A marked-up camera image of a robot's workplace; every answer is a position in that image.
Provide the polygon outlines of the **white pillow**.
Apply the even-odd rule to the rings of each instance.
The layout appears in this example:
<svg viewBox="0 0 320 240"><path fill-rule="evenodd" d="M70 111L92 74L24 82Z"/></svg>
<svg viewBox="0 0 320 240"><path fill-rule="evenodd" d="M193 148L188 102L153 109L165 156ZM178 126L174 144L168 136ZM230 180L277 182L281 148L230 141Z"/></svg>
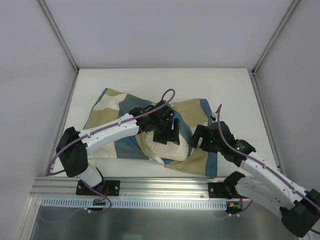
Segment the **white pillow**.
<svg viewBox="0 0 320 240"><path fill-rule="evenodd" d="M144 144L149 153L151 153L151 156L155 157L155 160L157 160L158 162L160 161L160 159L169 159L182 162L185 161L189 155L189 145L181 134L179 134L178 136L179 145L173 142L162 144L153 141L154 132L151 131L146 134Z"/></svg>

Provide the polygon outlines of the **blue tan white checked pillowcase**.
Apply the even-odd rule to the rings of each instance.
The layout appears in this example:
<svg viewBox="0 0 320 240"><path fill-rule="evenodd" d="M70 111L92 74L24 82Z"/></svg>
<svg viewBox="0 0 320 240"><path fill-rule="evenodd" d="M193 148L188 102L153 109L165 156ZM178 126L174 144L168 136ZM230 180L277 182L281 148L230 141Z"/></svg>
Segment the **blue tan white checked pillowcase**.
<svg viewBox="0 0 320 240"><path fill-rule="evenodd" d="M94 104L84 126L91 129L114 121L135 107L147 107L153 102L131 94L118 92L106 88ZM144 140L148 132L136 136L125 137L95 150L88 155L88 159L137 159L147 160L178 172L215 178L218 175L218 156L197 148L191 148L189 142L197 125L207 126L212 122L212 110L206 99L196 98L181 102L173 102L174 116L179 119L179 134L189 146L188 157L185 161L170 159L155 160L147 150Z"/></svg>

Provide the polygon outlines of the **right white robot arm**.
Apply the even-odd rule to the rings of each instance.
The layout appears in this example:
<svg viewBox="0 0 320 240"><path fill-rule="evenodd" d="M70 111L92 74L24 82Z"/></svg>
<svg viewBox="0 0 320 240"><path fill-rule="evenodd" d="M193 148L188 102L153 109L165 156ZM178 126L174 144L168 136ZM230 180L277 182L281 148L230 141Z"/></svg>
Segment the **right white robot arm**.
<svg viewBox="0 0 320 240"><path fill-rule="evenodd" d="M234 171L221 183L210 183L210 196L225 199L248 198L275 214L298 238L313 230L320 219L320 193L307 190L284 176L243 139L235 139L225 122L198 125L190 140L192 148L220 153L228 162L255 179Z"/></svg>

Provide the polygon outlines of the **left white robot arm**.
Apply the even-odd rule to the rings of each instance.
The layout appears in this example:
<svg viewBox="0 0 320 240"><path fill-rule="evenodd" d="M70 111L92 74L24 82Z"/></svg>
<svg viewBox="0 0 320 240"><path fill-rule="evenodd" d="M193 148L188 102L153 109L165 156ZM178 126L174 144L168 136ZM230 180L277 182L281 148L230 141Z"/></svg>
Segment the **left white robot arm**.
<svg viewBox="0 0 320 240"><path fill-rule="evenodd" d="M165 100L155 106L135 107L123 116L103 125L77 131L69 127L64 131L56 155L68 177L79 178L93 195L104 191L105 180L101 172L88 162L88 155L103 146L126 137L153 132L153 141L179 145L179 118Z"/></svg>

